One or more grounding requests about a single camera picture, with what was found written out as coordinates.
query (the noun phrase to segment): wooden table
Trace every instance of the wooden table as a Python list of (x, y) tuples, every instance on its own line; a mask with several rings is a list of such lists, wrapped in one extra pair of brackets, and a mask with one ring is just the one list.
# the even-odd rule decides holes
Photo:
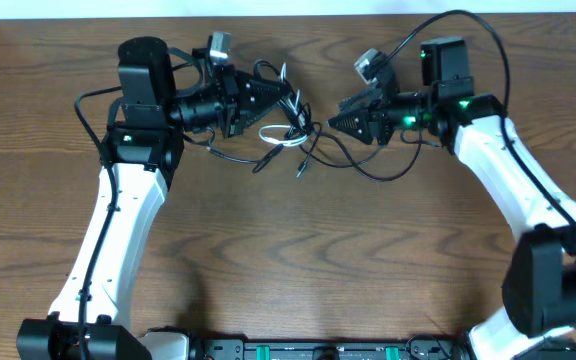
[[(427, 16), (0, 21), (0, 359), (16, 358), (22, 319), (43, 318), (86, 231), (98, 187), (95, 148), (72, 103), (118, 83), (117, 46), (142, 35), (202, 47), (233, 34), (243, 69), (288, 63), (315, 118), (363, 88), (352, 64), (389, 52)], [(512, 67), (510, 114), (535, 157), (576, 199), (576, 15), (489, 15)], [(502, 94), (490, 37), (465, 18), (420, 36), (462, 35), (479, 92)], [(395, 63), (421, 87), (418, 40)], [(192, 81), (191, 73), (178, 80)], [(103, 133), (111, 97), (85, 103)], [(263, 123), (283, 122), (273, 114)], [(357, 156), (368, 154), (348, 137)], [(217, 146), (260, 157), (255, 131)], [(338, 150), (322, 144), (332, 156)], [(413, 148), (393, 141), (370, 170), (388, 174)], [(388, 338), (456, 334), (501, 306), (514, 242), (471, 172), (425, 148), (413, 170), (375, 183), (284, 151), (257, 175), (188, 147), (150, 232), (133, 301), (135, 334), (176, 325), (251, 338)]]

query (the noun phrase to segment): brown tabletop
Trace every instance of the brown tabletop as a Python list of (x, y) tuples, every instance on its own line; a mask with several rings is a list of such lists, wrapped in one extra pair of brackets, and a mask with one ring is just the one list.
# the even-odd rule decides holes
[[(73, 112), (85, 91), (118, 84), (116, 49), (158, 36), (184, 50), (233, 34), (232, 59), (288, 63), (314, 118), (363, 88), (352, 64), (389, 52), (427, 16), (0, 21), (0, 359), (16, 358), (22, 319), (43, 318), (78, 254), (98, 188), (95, 148)], [(557, 184), (576, 199), (576, 14), (488, 15), (512, 68), (510, 116)], [(501, 61), (464, 18), (420, 39), (467, 39), (478, 92), (501, 97)], [(418, 40), (395, 68), (421, 88)], [(191, 71), (178, 78), (190, 83)], [(102, 135), (112, 96), (84, 103)], [(284, 123), (279, 113), (263, 124)], [(370, 147), (346, 136), (364, 156)], [(254, 129), (216, 145), (260, 157)], [(335, 146), (321, 148), (341, 159)], [(367, 168), (387, 175), (413, 148), (392, 141)], [(501, 306), (514, 241), (480, 182), (445, 150), (424, 148), (392, 183), (284, 151), (259, 174), (187, 147), (150, 231), (132, 304), (133, 333), (176, 325), (251, 338), (456, 334)]]

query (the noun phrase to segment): wooden surface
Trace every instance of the wooden surface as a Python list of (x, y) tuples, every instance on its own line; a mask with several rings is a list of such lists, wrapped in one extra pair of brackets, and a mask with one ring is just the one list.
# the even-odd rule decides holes
[[(370, 47), (390, 51), (426, 18), (0, 21), (0, 359), (17, 357), (22, 319), (46, 315), (77, 256), (99, 164), (72, 103), (118, 83), (121, 42), (154, 35), (190, 50), (214, 30), (229, 31), (237, 66), (286, 61), (324, 121), (363, 88), (355, 59)], [(522, 139), (576, 199), (576, 15), (485, 18), (507, 46), (510, 114)], [(501, 94), (489, 36), (456, 18), (421, 38), (447, 35), (467, 39), (478, 91)], [(404, 89), (421, 86), (417, 41), (395, 67)], [(110, 100), (85, 103), (99, 132)], [(275, 114), (263, 123), (277, 121), (284, 120)], [(358, 156), (369, 151), (344, 140)], [(249, 157), (268, 149), (256, 131), (218, 146)], [(333, 145), (322, 147), (338, 156)], [(395, 172), (412, 151), (393, 141), (369, 169)], [(253, 175), (187, 148), (141, 264), (135, 334), (166, 324), (252, 338), (456, 334), (501, 305), (510, 230), (445, 150), (423, 149), (407, 176), (387, 184), (317, 164), (297, 180), (301, 159), (284, 151)]]

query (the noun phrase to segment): white loop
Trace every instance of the white loop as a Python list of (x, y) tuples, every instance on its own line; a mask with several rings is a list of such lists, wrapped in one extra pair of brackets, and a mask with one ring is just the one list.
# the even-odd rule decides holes
[(273, 137), (270, 136), (266, 136), (264, 135), (264, 131), (267, 129), (291, 129), (292, 126), (291, 125), (266, 125), (266, 126), (262, 126), (259, 129), (259, 137), (261, 138), (261, 140), (267, 142), (267, 143), (271, 143), (274, 145), (283, 145), (285, 147), (294, 147), (294, 146), (299, 146), (303, 143), (306, 142), (306, 140), (308, 140), (308, 135), (303, 135), (301, 137), (298, 137), (296, 139), (292, 139), (292, 140), (279, 140), (279, 139), (275, 139)]

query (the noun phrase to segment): green light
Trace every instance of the green light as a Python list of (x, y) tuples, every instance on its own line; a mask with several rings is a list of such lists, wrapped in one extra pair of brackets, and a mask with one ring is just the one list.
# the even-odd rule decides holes
[(405, 116), (404, 117), (404, 124), (410, 126), (417, 122), (417, 119), (414, 116)]

